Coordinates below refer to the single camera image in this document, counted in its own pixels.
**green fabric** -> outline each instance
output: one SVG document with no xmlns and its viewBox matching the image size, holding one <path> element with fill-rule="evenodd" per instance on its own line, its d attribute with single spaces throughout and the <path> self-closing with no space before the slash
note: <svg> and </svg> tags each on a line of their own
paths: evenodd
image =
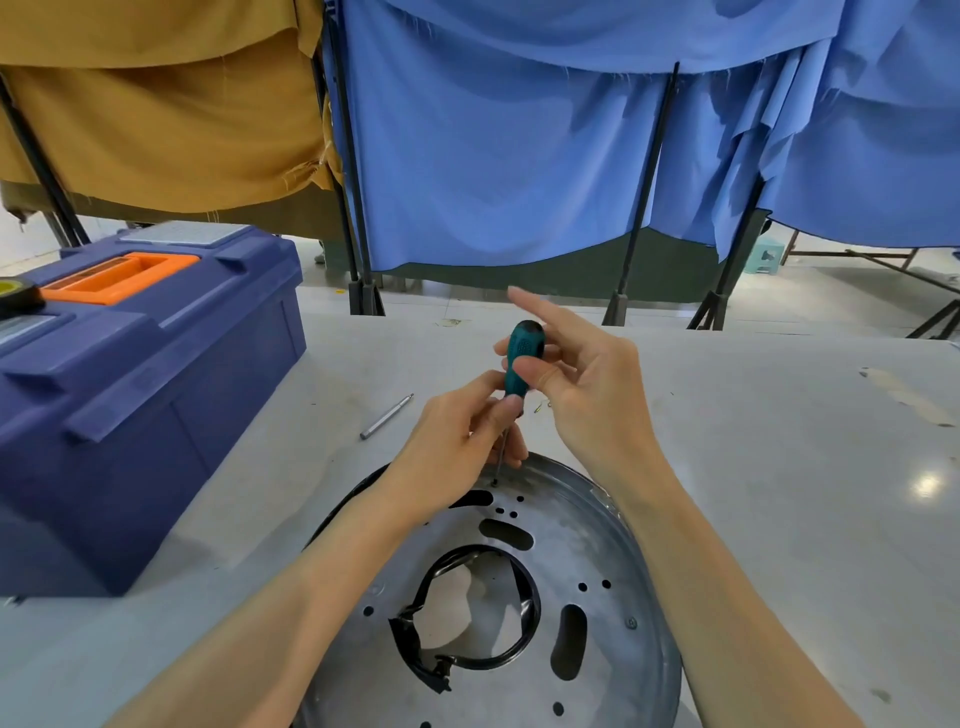
<svg viewBox="0 0 960 728">
<path fill-rule="evenodd" d="M 19 210 L 51 209 L 45 193 L 35 184 L 2 182 L 0 195 L 4 207 L 14 214 Z M 71 200 L 79 214 L 94 217 L 139 223 L 171 219 L 248 223 L 278 235 L 319 238 L 324 242 L 327 268 L 334 272 L 348 269 L 336 195 L 316 185 L 273 202 L 207 214 L 162 212 L 81 195 L 71 195 Z M 750 244 L 742 246 L 736 254 L 728 292 L 740 277 L 766 216 L 766 210 L 758 210 L 751 218 L 746 236 Z M 545 295 L 608 299 L 620 278 L 627 238 L 623 235 L 576 253 L 525 265 L 491 268 L 408 263 L 381 272 L 401 278 L 436 280 L 476 288 L 503 289 L 508 285 L 519 285 Z M 697 303 L 716 284 L 722 268 L 714 248 L 644 228 L 636 243 L 627 296 L 631 301 Z"/>
<path fill-rule="evenodd" d="M 766 210 L 757 210 L 751 218 L 746 235 L 750 244 L 742 246 L 734 258 L 728 293 L 740 277 L 766 217 Z M 492 268 L 407 263 L 381 273 L 476 288 L 504 289 L 508 285 L 519 285 L 543 295 L 608 299 L 620 279 L 628 237 L 622 235 L 582 251 L 524 265 Z M 328 270 L 348 269 L 347 249 L 343 244 L 325 240 L 324 251 Z M 716 284 L 722 269 L 715 248 L 644 228 L 636 242 L 627 296 L 631 301 L 698 303 Z"/>
</svg>

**white wall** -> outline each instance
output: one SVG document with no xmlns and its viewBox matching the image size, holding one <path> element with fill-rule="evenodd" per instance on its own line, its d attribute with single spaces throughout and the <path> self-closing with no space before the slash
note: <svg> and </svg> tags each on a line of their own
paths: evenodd
<svg viewBox="0 0 960 728">
<path fill-rule="evenodd" d="M 80 219 L 91 240 L 99 240 L 125 227 L 119 220 L 83 216 Z M 19 220 L 0 207 L 0 268 L 25 263 L 59 247 L 43 215 L 32 215 L 21 229 Z"/>
</svg>

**toolbox lid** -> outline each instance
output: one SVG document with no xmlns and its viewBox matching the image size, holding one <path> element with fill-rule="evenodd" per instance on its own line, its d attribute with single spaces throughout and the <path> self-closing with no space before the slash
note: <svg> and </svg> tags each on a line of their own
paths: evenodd
<svg viewBox="0 0 960 728">
<path fill-rule="evenodd" d="M 232 223 L 194 223 L 184 220 L 171 220 L 138 231 L 120 235 L 125 243 L 147 243 L 148 245 L 190 245 L 196 248 L 216 248 L 250 225 Z"/>
</svg>

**metal pin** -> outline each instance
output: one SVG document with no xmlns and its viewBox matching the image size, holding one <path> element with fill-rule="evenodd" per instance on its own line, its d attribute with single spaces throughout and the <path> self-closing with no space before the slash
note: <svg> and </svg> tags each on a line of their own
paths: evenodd
<svg viewBox="0 0 960 728">
<path fill-rule="evenodd" d="M 382 415 L 380 415 L 379 419 L 375 423 L 373 423 L 372 425 L 367 427 L 367 429 L 365 429 L 363 432 L 360 433 L 360 439 L 366 440 L 371 435 L 373 435 L 378 429 L 380 429 L 380 427 L 382 427 L 388 420 L 390 420 L 390 418 L 392 418 L 397 412 L 399 412 L 400 409 L 403 408 L 404 404 L 406 404 L 408 401 L 412 400 L 413 398 L 414 398 L 413 393 L 407 395 L 402 400 L 397 402 L 393 407 L 391 407 Z"/>
</svg>

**blue fabric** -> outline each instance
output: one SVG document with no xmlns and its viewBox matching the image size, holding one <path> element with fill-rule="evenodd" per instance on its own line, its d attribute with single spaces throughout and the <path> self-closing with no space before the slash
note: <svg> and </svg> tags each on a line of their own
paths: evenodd
<svg viewBox="0 0 960 728">
<path fill-rule="evenodd" d="M 960 4 L 850 0 L 809 125 L 761 206 L 815 235 L 891 248 L 956 245 Z"/>
<path fill-rule="evenodd" d="M 960 108 L 960 3 L 851 2 L 826 83 L 887 104 Z"/>
<path fill-rule="evenodd" d="M 834 37 L 844 0 L 391 0 L 463 38 L 605 73 L 703 73 Z"/>
<path fill-rule="evenodd" d="M 779 184 L 761 198 L 779 222 L 889 248 L 960 239 L 960 109 L 914 109 L 833 93 L 797 134 Z"/>
<path fill-rule="evenodd" d="M 677 60 L 645 224 L 723 259 L 759 174 L 760 206 L 832 239 L 948 227 L 950 0 L 339 4 L 374 270 L 527 263 L 626 232 Z M 912 187 L 891 203 L 897 175 Z"/>
<path fill-rule="evenodd" d="M 528 61 L 381 0 L 341 10 L 375 270 L 527 263 L 630 227 L 665 76 Z"/>
</svg>

